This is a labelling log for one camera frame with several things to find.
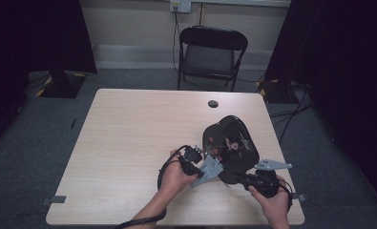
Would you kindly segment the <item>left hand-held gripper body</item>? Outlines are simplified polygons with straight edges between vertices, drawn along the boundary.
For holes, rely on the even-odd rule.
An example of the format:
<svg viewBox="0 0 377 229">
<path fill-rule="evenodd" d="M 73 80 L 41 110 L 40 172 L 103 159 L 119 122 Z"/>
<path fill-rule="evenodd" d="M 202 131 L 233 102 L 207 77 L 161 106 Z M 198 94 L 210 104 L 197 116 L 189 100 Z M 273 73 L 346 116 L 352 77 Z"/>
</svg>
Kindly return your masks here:
<svg viewBox="0 0 377 229">
<path fill-rule="evenodd" d="M 201 172 L 201 169 L 197 167 L 201 160 L 202 156 L 199 149 L 191 146 L 186 146 L 184 154 L 178 157 L 181 169 L 187 176 L 193 176 L 194 173 Z"/>
</svg>

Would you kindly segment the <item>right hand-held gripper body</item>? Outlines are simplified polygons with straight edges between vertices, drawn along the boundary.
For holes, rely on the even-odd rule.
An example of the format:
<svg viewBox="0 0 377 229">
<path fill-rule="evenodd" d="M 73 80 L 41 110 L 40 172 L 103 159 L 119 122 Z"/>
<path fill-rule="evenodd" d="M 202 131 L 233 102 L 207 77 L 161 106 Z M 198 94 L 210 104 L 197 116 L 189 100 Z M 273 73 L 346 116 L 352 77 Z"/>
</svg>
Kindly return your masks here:
<svg viewBox="0 0 377 229">
<path fill-rule="evenodd" d="M 290 169 L 291 167 L 291 164 L 266 158 L 262 159 L 254 166 L 255 173 L 248 174 L 251 178 L 248 183 L 251 183 L 251 185 L 264 197 L 272 198 L 277 194 L 279 188 L 281 187 L 276 171 L 280 169 Z M 292 195 L 292 189 L 285 188 L 285 191 L 290 196 Z"/>
</svg>

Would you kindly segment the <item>black floral lacquer tray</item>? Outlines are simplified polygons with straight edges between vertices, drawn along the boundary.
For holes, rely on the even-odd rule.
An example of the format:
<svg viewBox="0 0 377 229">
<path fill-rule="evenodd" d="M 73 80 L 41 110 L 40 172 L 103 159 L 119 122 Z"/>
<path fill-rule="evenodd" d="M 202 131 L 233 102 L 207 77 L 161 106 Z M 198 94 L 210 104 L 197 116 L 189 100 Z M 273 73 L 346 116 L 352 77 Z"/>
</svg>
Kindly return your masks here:
<svg viewBox="0 0 377 229">
<path fill-rule="evenodd" d="M 260 161 L 249 131 L 234 115 L 207 127 L 202 135 L 202 146 L 222 165 L 223 171 L 218 177 L 227 184 L 237 184 L 238 175 L 245 175 Z"/>
</svg>

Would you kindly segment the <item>person's right hand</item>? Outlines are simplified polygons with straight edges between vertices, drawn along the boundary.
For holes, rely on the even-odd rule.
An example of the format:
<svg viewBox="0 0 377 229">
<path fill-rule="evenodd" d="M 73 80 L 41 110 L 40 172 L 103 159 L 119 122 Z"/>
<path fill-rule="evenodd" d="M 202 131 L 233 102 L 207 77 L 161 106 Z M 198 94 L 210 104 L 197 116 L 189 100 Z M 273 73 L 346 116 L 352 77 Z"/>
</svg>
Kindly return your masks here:
<svg viewBox="0 0 377 229">
<path fill-rule="evenodd" d="M 278 177 L 281 184 L 277 194 L 272 198 L 264 197 L 253 186 L 248 188 L 251 196 L 261 205 L 262 211 L 266 218 L 272 222 L 273 220 L 287 220 L 289 209 L 289 194 L 285 191 L 286 182 L 282 177 Z"/>
</svg>

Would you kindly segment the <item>person's left hand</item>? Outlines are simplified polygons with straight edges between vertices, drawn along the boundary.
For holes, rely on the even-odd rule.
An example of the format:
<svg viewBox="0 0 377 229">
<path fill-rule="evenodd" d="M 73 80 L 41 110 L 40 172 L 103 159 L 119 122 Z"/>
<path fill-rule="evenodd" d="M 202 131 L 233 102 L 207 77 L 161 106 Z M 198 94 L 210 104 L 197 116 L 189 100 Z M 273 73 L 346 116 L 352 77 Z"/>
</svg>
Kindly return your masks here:
<svg viewBox="0 0 377 229">
<path fill-rule="evenodd" d="M 178 152 L 176 150 L 171 151 L 170 156 L 171 161 L 165 169 L 158 191 L 163 198 L 169 201 L 198 177 L 197 175 L 188 176 L 183 172 L 180 162 L 178 161 Z"/>
</svg>

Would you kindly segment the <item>black folding chair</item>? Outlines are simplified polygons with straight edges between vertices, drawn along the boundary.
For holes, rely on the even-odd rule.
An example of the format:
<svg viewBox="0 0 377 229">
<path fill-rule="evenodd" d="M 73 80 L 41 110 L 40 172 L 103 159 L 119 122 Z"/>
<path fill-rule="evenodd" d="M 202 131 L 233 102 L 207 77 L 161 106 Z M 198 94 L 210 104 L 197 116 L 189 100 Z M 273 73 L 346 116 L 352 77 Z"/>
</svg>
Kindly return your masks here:
<svg viewBox="0 0 377 229">
<path fill-rule="evenodd" d="M 186 75 L 232 83 L 233 92 L 248 47 L 239 31 L 207 26 L 192 26 L 179 34 L 178 89 Z"/>
</svg>

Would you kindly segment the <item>long grey tape strip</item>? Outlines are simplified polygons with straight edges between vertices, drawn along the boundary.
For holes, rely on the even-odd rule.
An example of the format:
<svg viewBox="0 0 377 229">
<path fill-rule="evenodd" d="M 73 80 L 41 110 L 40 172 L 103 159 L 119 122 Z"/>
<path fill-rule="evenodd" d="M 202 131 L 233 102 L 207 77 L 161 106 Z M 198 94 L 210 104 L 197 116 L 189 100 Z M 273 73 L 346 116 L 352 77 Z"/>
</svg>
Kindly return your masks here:
<svg viewBox="0 0 377 229">
<path fill-rule="evenodd" d="M 50 206 L 52 203 L 64 203 L 66 196 L 53 196 L 51 198 L 43 198 L 41 201 L 42 205 Z"/>
</svg>

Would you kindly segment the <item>tall black curtain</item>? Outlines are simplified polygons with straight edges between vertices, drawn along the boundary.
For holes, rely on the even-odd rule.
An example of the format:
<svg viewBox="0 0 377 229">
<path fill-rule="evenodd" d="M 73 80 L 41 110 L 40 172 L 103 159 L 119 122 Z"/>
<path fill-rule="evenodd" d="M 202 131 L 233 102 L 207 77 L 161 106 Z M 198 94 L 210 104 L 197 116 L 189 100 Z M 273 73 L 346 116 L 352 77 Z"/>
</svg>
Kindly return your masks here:
<svg viewBox="0 0 377 229">
<path fill-rule="evenodd" d="M 265 77 L 308 85 L 377 192 L 377 0 L 291 0 Z"/>
</svg>

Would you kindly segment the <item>black stand base striped tape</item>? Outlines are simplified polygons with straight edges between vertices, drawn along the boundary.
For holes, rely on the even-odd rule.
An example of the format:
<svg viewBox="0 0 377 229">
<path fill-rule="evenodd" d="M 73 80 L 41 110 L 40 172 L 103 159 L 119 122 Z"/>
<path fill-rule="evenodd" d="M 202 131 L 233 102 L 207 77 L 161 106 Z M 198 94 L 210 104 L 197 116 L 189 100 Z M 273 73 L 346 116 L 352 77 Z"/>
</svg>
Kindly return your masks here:
<svg viewBox="0 0 377 229">
<path fill-rule="evenodd" d="M 37 95 L 49 98 L 76 98 L 85 79 L 84 73 L 49 71 L 49 78 Z"/>
</svg>

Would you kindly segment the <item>wide black curtain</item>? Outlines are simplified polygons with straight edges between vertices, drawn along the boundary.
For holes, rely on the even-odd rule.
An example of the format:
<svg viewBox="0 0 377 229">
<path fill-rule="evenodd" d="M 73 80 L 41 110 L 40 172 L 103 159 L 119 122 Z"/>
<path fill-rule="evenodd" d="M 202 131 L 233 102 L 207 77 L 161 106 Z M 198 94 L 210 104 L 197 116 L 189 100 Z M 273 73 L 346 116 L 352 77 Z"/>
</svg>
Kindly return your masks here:
<svg viewBox="0 0 377 229">
<path fill-rule="evenodd" d="M 40 71 L 97 72 L 80 0 L 0 0 L 0 135 Z"/>
</svg>

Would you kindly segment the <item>white wall socket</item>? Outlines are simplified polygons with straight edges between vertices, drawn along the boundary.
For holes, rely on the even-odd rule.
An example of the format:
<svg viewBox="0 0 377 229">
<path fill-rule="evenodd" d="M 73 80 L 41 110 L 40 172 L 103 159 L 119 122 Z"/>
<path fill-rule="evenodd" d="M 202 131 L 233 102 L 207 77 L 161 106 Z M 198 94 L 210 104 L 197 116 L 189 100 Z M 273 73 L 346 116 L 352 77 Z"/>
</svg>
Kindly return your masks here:
<svg viewBox="0 0 377 229">
<path fill-rule="evenodd" d="M 170 0 L 170 12 L 190 13 L 192 2 L 186 0 Z"/>
</svg>

